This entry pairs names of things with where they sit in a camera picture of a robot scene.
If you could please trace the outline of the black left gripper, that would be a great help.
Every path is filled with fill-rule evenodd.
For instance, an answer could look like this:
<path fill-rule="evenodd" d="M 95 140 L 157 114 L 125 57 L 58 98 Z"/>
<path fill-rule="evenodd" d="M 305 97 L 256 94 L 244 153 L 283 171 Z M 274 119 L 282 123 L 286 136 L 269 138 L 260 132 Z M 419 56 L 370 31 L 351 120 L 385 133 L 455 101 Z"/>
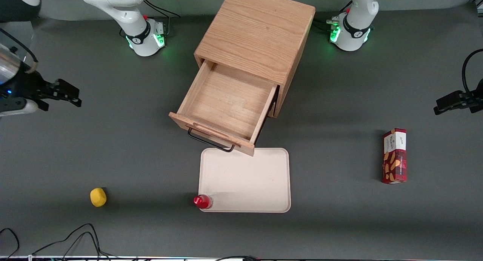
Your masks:
<path fill-rule="evenodd" d="M 435 115 L 441 115 L 445 112 L 468 108 L 472 114 L 483 109 L 483 79 L 478 82 L 475 90 L 470 91 L 463 79 L 463 91 L 454 91 L 446 96 L 436 100 L 434 107 Z"/>

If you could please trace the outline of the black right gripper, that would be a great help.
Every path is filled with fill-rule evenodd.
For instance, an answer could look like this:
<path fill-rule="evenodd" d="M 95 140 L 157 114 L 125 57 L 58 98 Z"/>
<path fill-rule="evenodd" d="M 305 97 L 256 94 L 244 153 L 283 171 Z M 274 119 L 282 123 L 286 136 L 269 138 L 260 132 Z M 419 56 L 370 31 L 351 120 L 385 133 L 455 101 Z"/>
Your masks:
<path fill-rule="evenodd" d="M 64 95 L 55 96 L 53 84 L 41 74 L 18 72 L 12 79 L 1 84 L 1 111 L 48 111 L 46 99 L 67 101 L 76 107 L 82 106 L 79 89 L 63 79 L 57 79 L 55 90 Z"/>

